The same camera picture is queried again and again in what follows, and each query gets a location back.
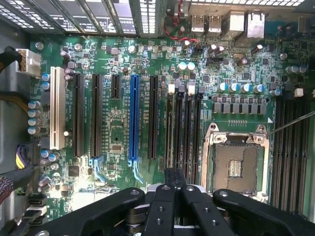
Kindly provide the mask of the green motherboard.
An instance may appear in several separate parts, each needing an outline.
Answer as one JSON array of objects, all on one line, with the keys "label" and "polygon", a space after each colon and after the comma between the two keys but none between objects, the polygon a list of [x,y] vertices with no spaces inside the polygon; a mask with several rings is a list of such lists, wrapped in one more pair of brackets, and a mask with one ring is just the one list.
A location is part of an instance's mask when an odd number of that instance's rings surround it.
[{"label": "green motherboard", "polygon": [[[214,122],[221,131],[255,131],[259,124],[267,133],[275,128],[276,98],[293,100],[297,88],[304,90],[304,115],[315,111],[315,37],[292,40],[261,39],[240,47],[233,41],[211,38],[141,39],[76,36],[45,36],[31,40],[31,50],[41,55],[41,77],[31,80],[29,133],[40,145],[43,162],[38,193],[47,196],[47,221],[65,216],[123,189],[149,187],[164,182],[164,171],[174,168],[175,97],[185,86],[182,107],[181,156],[184,171],[185,98],[187,85],[199,86],[201,101],[198,179],[200,185],[203,138]],[[64,69],[65,147],[50,149],[50,67]],[[73,76],[84,78],[84,154],[73,156]],[[91,157],[92,75],[103,79],[102,150]],[[120,75],[121,99],[111,98],[111,76]],[[130,78],[140,78],[138,158],[129,162]],[[158,76],[157,155],[148,158],[150,76]],[[194,101],[192,116],[192,180]],[[309,119],[303,214],[307,215],[315,160],[315,115]],[[287,194],[290,177],[288,153]],[[68,166],[80,167],[79,177],[68,176]]]}]

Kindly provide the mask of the grey metal PC case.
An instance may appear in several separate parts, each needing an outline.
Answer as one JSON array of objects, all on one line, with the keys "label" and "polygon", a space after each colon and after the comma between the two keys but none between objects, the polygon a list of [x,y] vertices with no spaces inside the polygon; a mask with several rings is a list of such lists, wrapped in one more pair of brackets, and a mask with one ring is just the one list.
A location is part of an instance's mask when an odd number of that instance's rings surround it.
[{"label": "grey metal PC case", "polygon": [[[221,40],[221,33],[208,33],[209,16],[222,22],[231,10],[245,11],[244,32],[232,40],[240,47],[261,40],[246,35],[247,14],[256,10],[265,14],[262,39],[315,37],[315,0],[0,0],[0,236],[32,236],[39,227],[23,216],[28,196],[38,193],[43,162],[24,169],[15,163],[17,146],[35,142],[28,131],[35,77],[15,71],[15,62],[22,64],[16,49],[31,50],[31,40],[45,36]],[[204,15],[202,35],[191,32],[192,15]],[[315,223],[315,160],[312,174],[308,213],[297,216]],[[201,236],[183,223],[179,205],[176,186],[173,236]],[[114,236],[142,236],[146,212],[136,211]]]}]

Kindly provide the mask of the silver CPU socket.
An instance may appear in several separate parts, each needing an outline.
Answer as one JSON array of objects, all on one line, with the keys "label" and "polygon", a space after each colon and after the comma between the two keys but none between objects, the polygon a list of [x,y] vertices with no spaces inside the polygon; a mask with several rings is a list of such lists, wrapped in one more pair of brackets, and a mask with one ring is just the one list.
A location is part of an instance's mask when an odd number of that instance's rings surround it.
[{"label": "silver CPU socket", "polygon": [[203,138],[200,184],[211,195],[228,189],[269,201],[270,142],[266,126],[255,131],[221,131],[212,122]]}]

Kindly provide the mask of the silver ethernet port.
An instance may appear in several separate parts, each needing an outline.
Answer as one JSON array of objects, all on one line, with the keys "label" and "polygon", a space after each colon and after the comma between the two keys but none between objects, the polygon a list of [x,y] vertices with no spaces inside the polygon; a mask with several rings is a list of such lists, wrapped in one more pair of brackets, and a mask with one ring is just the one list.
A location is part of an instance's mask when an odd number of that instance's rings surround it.
[{"label": "silver ethernet port", "polygon": [[250,39],[264,38],[265,14],[259,10],[248,12],[246,35]]}]

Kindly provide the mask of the blue expansion slot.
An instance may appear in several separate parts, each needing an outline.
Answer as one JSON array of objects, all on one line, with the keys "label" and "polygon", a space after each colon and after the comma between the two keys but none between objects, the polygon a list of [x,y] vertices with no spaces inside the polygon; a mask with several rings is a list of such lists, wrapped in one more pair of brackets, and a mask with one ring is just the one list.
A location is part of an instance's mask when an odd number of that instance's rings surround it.
[{"label": "blue expansion slot", "polygon": [[129,106],[129,162],[135,161],[138,158],[139,98],[140,78],[138,75],[131,75]]}]

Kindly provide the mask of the silver USB port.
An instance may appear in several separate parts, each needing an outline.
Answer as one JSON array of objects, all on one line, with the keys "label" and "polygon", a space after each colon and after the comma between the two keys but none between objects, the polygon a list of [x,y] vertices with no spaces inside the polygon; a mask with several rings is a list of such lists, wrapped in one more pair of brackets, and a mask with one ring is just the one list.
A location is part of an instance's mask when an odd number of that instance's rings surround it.
[{"label": "silver USB port", "polygon": [[213,35],[219,35],[221,33],[221,16],[209,16],[208,33]]},{"label": "silver USB port", "polygon": [[204,15],[192,15],[191,16],[191,32],[196,35],[202,35],[204,29],[205,17]]}]

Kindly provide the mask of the long black expansion slot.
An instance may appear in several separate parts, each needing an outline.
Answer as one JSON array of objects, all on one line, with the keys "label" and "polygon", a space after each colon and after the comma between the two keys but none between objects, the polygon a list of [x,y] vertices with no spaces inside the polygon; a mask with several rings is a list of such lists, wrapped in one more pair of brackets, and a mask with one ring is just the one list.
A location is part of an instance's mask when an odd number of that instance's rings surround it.
[{"label": "long black expansion slot", "polygon": [[102,99],[103,79],[99,74],[92,75],[92,113],[91,113],[91,157],[101,156],[102,150]]},{"label": "long black expansion slot", "polygon": [[80,73],[73,76],[72,90],[72,149],[74,157],[84,154],[84,78]]},{"label": "long black expansion slot", "polygon": [[149,134],[148,158],[155,159],[157,155],[157,128],[158,126],[158,76],[150,76],[149,100]]}]

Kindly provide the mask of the thin metal locking lever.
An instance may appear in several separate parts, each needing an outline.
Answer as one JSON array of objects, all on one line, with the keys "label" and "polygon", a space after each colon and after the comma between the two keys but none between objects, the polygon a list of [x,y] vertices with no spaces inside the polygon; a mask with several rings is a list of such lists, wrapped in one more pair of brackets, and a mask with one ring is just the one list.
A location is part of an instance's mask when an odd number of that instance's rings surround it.
[{"label": "thin metal locking lever", "polygon": [[291,125],[293,125],[295,123],[298,123],[298,122],[300,122],[302,120],[310,118],[310,117],[312,117],[314,115],[315,115],[315,111],[312,111],[312,112],[310,112],[310,113],[308,113],[306,115],[303,115],[303,116],[301,116],[301,117],[299,117],[299,118],[297,118],[297,119],[295,119],[293,121],[290,121],[289,123],[287,123],[287,124],[285,124],[285,125],[283,125],[281,127],[278,127],[276,129],[270,131],[269,133],[266,134],[266,136],[269,137],[270,135],[275,134],[275,133],[279,132],[280,130],[283,130],[283,129],[285,129],[285,128],[287,128],[287,127],[289,127],[289,126],[291,126]]}]

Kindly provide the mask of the black RAM slot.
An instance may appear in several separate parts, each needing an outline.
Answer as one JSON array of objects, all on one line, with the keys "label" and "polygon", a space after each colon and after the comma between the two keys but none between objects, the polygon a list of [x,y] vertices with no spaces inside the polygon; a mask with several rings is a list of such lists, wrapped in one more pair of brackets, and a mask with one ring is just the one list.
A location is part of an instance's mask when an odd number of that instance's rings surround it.
[{"label": "black RAM slot", "polygon": [[[291,121],[292,114],[292,101],[285,101],[285,124]],[[281,210],[287,210],[287,172],[289,167],[288,153],[290,146],[290,128],[287,126],[283,129],[283,176],[282,176],[282,196],[281,196]]]},{"label": "black RAM slot", "polygon": [[273,133],[274,137],[274,151],[273,151],[273,177],[272,177],[272,206],[280,208],[280,183],[281,183],[281,148],[282,137],[280,131],[275,131],[280,128],[283,120],[283,98],[276,98],[276,114],[275,114],[275,129]]},{"label": "black RAM slot", "polygon": [[305,195],[305,179],[306,179],[306,164],[308,156],[308,138],[309,138],[309,119],[304,118],[300,121],[300,136],[299,136],[299,169],[298,169],[298,184],[297,184],[297,197],[298,207],[297,211],[303,214],[304,208],[304,195]]},{"label": "black RAM slot", "polygon": [[185,97],[185,86],[179,85],[175,99],[175,128],[174,128],[174,168],[179,168],[181,156],[182,107]]},{"label": "black RAM slot", "polygon": [[300,190],[301,178],[303,177],[303,121],[300,119],[304,115],[304,90],[297,88],[294,91],[293,117],[296,120],[290,126],[290,177],[289,177],[289,210],[299,213],[300,208]]},{"label": "black RAM slot", "polygon": [[197,184],[198,179],[201,101],[203,99],[204,93],[204,86],[199,86],[194,100],[193,184]]},{"label": "black RAM slot", "polygon": [[187,85],[185,98],[184,171],[187,182],[192,180],[192,116],[195,85]]}]

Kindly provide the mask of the white power connector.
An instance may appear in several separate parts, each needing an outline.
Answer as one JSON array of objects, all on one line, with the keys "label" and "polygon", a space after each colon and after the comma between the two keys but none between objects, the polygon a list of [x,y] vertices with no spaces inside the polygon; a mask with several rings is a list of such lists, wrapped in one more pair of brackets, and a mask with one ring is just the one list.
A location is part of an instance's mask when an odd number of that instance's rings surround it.
[{"label": "white power connector", "polygon": [[22,64],[15,62],[15,71],[39,79],[41,77],[41,55],[29,49],[16,49],[22,56]]}]

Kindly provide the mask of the black SATA connector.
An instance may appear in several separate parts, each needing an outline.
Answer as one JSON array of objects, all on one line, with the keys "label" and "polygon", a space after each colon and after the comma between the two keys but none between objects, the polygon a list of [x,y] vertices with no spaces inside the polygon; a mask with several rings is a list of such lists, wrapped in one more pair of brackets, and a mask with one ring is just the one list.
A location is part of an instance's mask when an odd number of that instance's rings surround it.
[{"label": "black SATA connector", "polygon": [[23,219],[27,219],[31,227],[41,226],[47,221],[47,196],[43,194],[30,194],[28,208]]}]

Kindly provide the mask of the short black expansion slot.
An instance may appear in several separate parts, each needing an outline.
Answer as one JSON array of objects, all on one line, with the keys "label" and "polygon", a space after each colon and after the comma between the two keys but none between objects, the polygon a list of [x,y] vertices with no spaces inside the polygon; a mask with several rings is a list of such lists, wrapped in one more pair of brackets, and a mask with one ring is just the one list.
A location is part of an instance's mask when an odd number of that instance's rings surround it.
[{"label": "short black expansion slot", "polygon": [[121,99],[121,78],[120,75],[111,76],[111,98]]}]

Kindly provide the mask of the large silver port block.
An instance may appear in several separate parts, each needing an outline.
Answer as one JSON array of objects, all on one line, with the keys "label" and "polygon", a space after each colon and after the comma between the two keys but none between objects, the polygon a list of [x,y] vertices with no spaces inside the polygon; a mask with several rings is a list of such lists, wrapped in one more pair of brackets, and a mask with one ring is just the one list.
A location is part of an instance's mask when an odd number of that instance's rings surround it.
[{"label": "large silver port block", "polygon": [[244,32],[245,11],[231,10],[223,18],[220,39],[225,41],[235,40]]}]

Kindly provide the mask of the white PCI expansion slot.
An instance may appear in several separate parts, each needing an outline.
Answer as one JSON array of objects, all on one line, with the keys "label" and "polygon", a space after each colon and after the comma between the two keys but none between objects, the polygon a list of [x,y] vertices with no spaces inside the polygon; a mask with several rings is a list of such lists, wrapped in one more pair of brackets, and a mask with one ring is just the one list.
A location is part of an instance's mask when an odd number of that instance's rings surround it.
[{"label": "white PCI expansion slot", "polygon": [[64,69],[50,67],[50,149],[65,147],[65,79]]}]

